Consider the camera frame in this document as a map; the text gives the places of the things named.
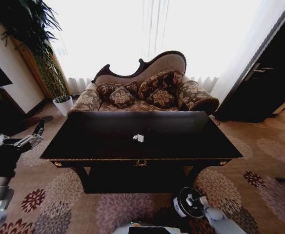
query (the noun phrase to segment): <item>sofa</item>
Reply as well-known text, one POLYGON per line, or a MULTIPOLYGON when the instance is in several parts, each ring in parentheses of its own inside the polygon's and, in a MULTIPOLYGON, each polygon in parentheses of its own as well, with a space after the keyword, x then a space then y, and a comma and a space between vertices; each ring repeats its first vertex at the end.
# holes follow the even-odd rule
POLYGON ((111 72, 109 64, 104 66, 68 117, 72 112, 88 111, 205 111, 210 115, 218 108, 217 98, 185 76, 187 64, 181 52, 167 51, 150 62, 140 59, 139 63, 129 76, 111 72))

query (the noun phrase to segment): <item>patterned rug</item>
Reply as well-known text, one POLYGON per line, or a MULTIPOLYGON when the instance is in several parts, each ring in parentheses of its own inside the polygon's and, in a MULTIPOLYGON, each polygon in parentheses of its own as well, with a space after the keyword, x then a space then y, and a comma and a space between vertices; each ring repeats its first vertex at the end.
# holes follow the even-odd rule
MULTIPOLYGON (((171 207, 172 194, 84 194, 73 171, 39 159, 65 121, 52 103, 37 117, 46 115, 54 119, 45 125, 44 141, 21 156, 11 180, 15 195, 0 234, 109 234, 135 220, 215 233, 206 219, 179 218, 171 207)), ((257 124, 211 118, 244 158, 205 169, 194 186, 248 234, 284 234, 285 183, 275 178, 285 177, 285 110, 257 124)))

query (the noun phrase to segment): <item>wall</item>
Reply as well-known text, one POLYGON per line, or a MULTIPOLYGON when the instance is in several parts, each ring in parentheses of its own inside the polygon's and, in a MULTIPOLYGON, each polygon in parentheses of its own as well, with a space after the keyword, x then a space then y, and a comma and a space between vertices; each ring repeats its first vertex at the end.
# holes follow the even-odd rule
POLYGON ((218 98, 220 103, 223 102, 284 10, 285 0, 261 1, 240 50, 237 51, 235 58, 221 74, 211 92, 211 95, 218 98))
POLYGON ((4 86, 4 89, 25 113, 45 98, 43 91, 11 41, 8 41, 5 47, 5 41, 0 39, 0 68, 13 83, 4 86))

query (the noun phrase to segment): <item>curved sofa backrest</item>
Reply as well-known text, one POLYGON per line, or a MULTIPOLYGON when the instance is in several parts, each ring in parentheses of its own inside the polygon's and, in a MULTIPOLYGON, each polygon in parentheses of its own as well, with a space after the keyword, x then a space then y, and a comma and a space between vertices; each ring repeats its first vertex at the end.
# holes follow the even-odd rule
POLYGON ((110 65, 105 65, 96 75, 94 83, 98 86, 103 83, 127 84, 137 81, 141 85, 143 81, 151 76, 165 70, 180 70, 185 74, 186 59, 185 56, 178 51, 167 51, 159 54, 150 62, 139 60, 140 66, 137 71, 129 76, 117 75, 110 71, 110 65))

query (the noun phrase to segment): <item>dark wooden table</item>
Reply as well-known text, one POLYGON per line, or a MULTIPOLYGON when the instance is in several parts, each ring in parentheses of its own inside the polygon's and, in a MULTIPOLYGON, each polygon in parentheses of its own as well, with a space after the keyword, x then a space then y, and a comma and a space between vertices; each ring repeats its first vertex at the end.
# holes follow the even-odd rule
POLYGON ((239 157, 205 112, 72 113, 41 155, 72 168, 86 193, 174 192, 239 157), (183 166, 193 166, 187 178, 183 166))

